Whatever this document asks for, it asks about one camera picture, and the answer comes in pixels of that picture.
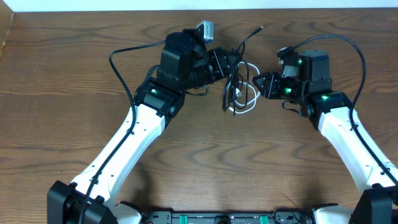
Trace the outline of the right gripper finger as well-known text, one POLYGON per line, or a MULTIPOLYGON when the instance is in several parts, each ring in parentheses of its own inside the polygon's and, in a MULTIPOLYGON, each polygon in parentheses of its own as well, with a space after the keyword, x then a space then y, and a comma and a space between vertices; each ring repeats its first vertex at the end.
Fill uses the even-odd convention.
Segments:
POLYGON ((252 82, 254 84, 264 84, 265 82, 269 81, 271 73, 270 72, 265 72, 260 75, 256 75, 255 77, 252 78, 252 82))
POLYGON ((268 81, 257 82, 257 88, 261 92, 261 95, 265 98, 270 96, 270 83, 268 81))

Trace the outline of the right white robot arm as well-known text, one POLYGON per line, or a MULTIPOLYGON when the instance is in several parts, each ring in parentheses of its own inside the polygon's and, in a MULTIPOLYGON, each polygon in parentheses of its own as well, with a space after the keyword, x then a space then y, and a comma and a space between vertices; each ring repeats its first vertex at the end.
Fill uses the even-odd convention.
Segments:
POLYGON ((303 212, 299 223, 397 223, 397 167, 365 130, 353 103, 333 91, 326 51, 301 53, 290 48, 277 53, 281 72, 255 76, 253 84, 270 100, 299 105, 335 148, 361 195, 354 208, 324 204, 303 212))

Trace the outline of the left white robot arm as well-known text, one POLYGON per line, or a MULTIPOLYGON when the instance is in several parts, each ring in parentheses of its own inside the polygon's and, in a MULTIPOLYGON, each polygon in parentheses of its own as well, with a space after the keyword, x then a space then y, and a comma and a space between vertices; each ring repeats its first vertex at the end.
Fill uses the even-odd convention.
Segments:
POLYGON ((207 50, 213 31, 204 26, 169 34, 160 63, 135 92, 129 112, 98 157, 69 184, 56 181, 47 194, 49 223, 139 223, 142 213, 118 193, 143 152, 182 108, 191 89, 231 78, 242 60, 244 44, 207 50))

